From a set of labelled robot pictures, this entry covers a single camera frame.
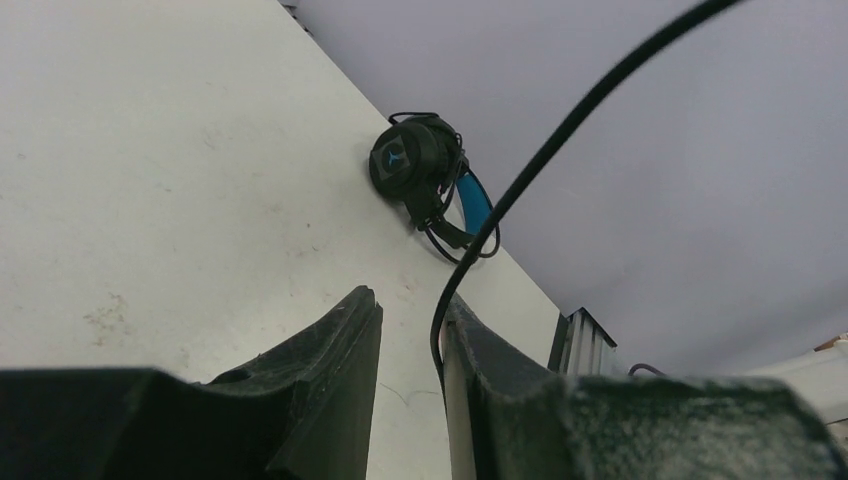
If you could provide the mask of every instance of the wall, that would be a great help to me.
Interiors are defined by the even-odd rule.
[[[493,197],[691,0],[303,0],[384,113],[435,110]],[[588,120],[505,219],[510,253],[627,362],[740,371],[848,329],[848,3],[755,0]]]

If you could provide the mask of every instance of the gaming headset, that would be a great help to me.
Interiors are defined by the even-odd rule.
[[[398,121],[397,117],[406,117]],[[368,161],[368,171],[377,192],[388,200],[402,201],[412,224],[427,234],[445,258],[458,263],[434,238],[451,248],[468,248],[492,202],[480,180],[468,166],[462,135],[435,113],[400,112],[389,116],[392,124],[383,132]],[[448,222],[444,214],[454,191],[459,192],[465,230]],[[495,230],[495,247],[480,258],[489,258],[500,248],[500,228]]]

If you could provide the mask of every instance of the table surface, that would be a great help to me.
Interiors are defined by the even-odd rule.
[[[384,308],[369,477],[449,478],[428,334],[452,266],[370,185],[387,122],[283,8],[19,0],[0,18],[0,367],[209,381],[364,284]],[[506,252],[459,291],[547,360],[558,311]]]

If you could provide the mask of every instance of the brown stain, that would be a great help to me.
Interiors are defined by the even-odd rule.
[[[115,343],[123,346],[124,338],[135,333],[135,328],[126,321],[129,304],[121,295],[110,293],[112,305],[101,307],[83,316],[83,320],[94,328],[95,340],[92,345],[105,347]]]

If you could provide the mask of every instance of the blue logo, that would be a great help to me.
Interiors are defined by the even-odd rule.
[[[397,154],[397,155],[396,155],[396,154],[392,153],[392,151],[391,151],[391,150],[389,150],[389,166],[390,166],[390,167],[391,167],[392,165],[394,165],[394,164],[395,164],[395,162],[396,162],[396,161],[398,161],[399,159],[400,159],[400,155],[399,155],[399,154]]]

